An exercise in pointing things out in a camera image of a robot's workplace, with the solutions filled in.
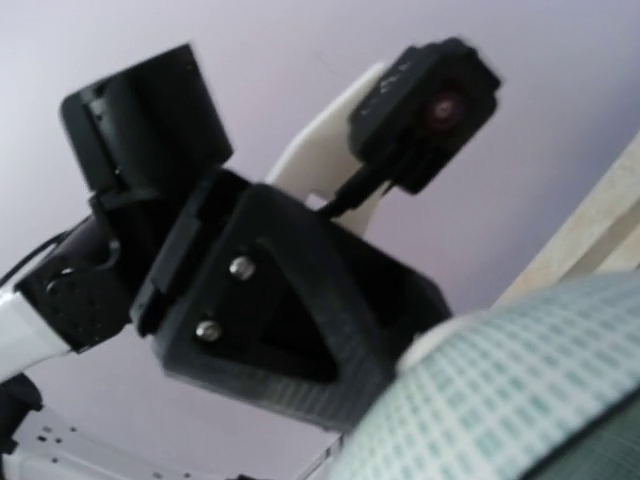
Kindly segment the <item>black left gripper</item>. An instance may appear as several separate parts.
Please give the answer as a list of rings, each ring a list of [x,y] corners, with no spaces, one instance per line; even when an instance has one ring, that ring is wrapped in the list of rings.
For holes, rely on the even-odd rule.
[[[284,193],[249,186],[223,168],[195,185],[132,323],[155,334],[169,376],[349,432],[450,308],[428,277]]]

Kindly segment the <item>pale green ribbed bowl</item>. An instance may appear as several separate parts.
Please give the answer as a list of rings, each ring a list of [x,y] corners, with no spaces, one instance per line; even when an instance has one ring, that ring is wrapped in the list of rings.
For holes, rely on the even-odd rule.
[[[557,284],[459,321],[405,365],[334,479],[635,479],[639,275]]]

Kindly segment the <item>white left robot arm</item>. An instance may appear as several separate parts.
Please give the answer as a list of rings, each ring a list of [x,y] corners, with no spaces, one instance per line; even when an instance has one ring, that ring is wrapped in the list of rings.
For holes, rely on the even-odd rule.
[[[181,477],[78,432],[27,375],[127,326],[180,380],[352,430],[414,336],[450,313],[363,235],[389,189],[417,193],[451,161],[467,110],[457,75],[475,56],[447,39],[373,66],[261,182],[228,169],[187,45],[66,97],[91,212],[1,281],[2,477]]]

